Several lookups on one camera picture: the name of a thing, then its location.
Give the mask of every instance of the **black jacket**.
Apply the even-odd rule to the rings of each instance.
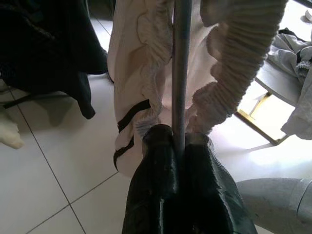
[[[87,74],[107,72],[82,0],[0,0],[0,78],[32,94],[63,91],[91,118]]]

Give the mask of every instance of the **chair leg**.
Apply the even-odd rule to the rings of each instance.
[[[250,117],[254,117],[255,114],[258,112],[258,110],[260,109],[260,107],[269,99],[269,97],[271,96],[272,94],[267,92],[263,98],[257,103],[257,105],[253,108],[253,110],[250,112],[249,116]]]
[[[260,135],[262,135],[266,140],[268,140],[273,146],[279,145],[284,140],[286,140],[289,136],[285,135],[284,137],[280,139],[273,139],[270,135],[268,135],[266,132],[264,132],[256,123],[255,119],[253,119],[250,115],[245,113],[242,110],[238,110],[235,113],[235,116],[238,117],[241,121],[246,123],[249,127],[251,127],[253,130],[258,132]]]

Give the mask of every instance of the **clothes rack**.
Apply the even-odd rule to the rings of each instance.
[[[172,130],[176,155],[185,148],[185,93],[190,47],[192,0],[176,0],[172,62]]]

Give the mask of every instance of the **floor tile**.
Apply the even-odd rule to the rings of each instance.
[[[256,226],[256,229],[258,231],[258,234],[273,234],[273,233],[269,232],[268,230],[265,230],[265,229],[258,227],[258,226]]]
[[[65,194],[72,202],[116,172],[118,130],[113,86],[105,76],[90,77],[96,115],[85,119],[77,102],[50,98],[20,105]]]
[[[0,102],[6,101],[5,99],[7,97],[10,97],[12,99],[12,96],[10,95],[10,90],[8,89],[8,86],[4,83],[3,79],[0,78]]]
[[[97,34],[97,38],[102,48],[108,51],[111,36],[108,34],[108,32],[104,29],[104,27],[99,23],[97,19],[91,18],[91,23],[93,25],[94,31]]]
[[[72,209],[65,208],[28,234],[83,234]]]
[[[25,234],[68,203],[19,109],[8,113],[25,145],[0,145],[0,233]]]
[[[267,92],[268,91],[256,81],[252,82],[238,108],[243,109],[246,113],[249,114],[257,102],[260,101]]]
[[[273,147],[236,117],[215,126],[210,137],[220,162],[236,181],[263,177],[312,179],[311,141],[292,136]]]
[[[98,21],[106,29],[109,35],[111,35],[113,31],[113,22],[110,20],[104,20],[104,19],[99,19],[99,18],[98,18]]]
[[[117,174],[73,203],[87,234],[121,233],[129,184],[128,178]]]
[[[5,85],[4,82],[1,82],[2,80],[0,79],[0,86],[1,86],[1,90],[6,89],[7,86]],[[13,96],[11,95],[10,91],[4,91],[3,93],[0,93],[0,105],[4,105],[7,102],[13,101]]]

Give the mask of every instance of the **white garment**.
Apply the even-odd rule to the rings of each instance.
[[[297,135],[301,139],[312,140],[312,43],[301,41],[294,35],[281,33],[275,37],[268,54],[273,62],[288,74],[298,77],[303,83],[301,95],[295,110],[283,125],[287,135]],[[302,68],[309,69],[302,77]]]
[[[171,124],[173,2],[117,0],[108,68],[115,81],[120,131],[114,162],[128,176],[142,160],[146,132],[155,124]],[[236,111],[278,29],[286,1],[202,2],[193,0],[192,7],[186,124],[188,131],[208,133]],[[222,23],[208,37],[212,28],[202,19],[205,26]],[[218,82],[210,74],[213,56],[218,63],[211,72]]]
[[[10,118],[3,107],[0,107],[0,143],[19,149],[24,145],[20,138],[17,124]]]

